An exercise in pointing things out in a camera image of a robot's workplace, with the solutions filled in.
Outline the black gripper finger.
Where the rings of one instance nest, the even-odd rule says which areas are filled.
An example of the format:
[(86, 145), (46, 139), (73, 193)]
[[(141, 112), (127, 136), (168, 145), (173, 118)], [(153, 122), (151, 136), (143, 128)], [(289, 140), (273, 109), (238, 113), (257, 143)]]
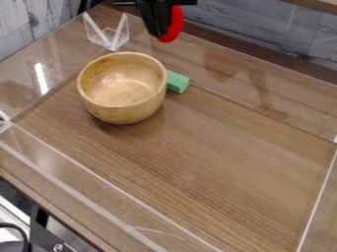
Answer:
[(155, 25), (153, 17), (153, 7), (146, 0), (135, 0), (135, 7), (142, 16), (147, 31), (150, 34), (155, 34)]
[(164, 36), (169, 31), (172, 24), (172, 0), (154, 0), (151, 3), (151, 17), (154, 26), (154, 35)]

